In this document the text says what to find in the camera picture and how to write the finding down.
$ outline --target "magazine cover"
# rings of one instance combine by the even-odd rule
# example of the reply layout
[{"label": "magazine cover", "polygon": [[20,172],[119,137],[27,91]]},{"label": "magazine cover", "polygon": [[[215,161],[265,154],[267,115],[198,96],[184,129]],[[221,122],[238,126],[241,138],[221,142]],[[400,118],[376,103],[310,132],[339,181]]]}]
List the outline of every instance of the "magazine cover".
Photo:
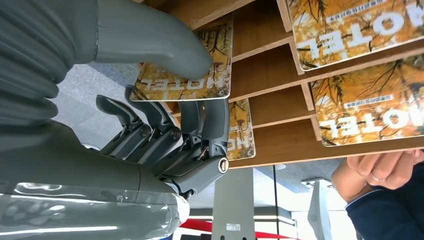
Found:
[{"label": "magazine cover", "polygon": [[256,150],[249,100],[231,102],[229,117],[228,160],[253,158]]},{"label": "magazine cover", "polygon": [[422,39],[424,0],[287,0],[303,70]]},{"label": "magazine cover", "polygon": [[209,72],[198,80],[180,78],[152,63],[142,63],[131,101],[192,101],[230,95],[233,16],[225,16],[196,30],[213,59]]},{"label": "magazine cover", "polygon": [[311,83],[327,147],[424,135],[424,55]]}]

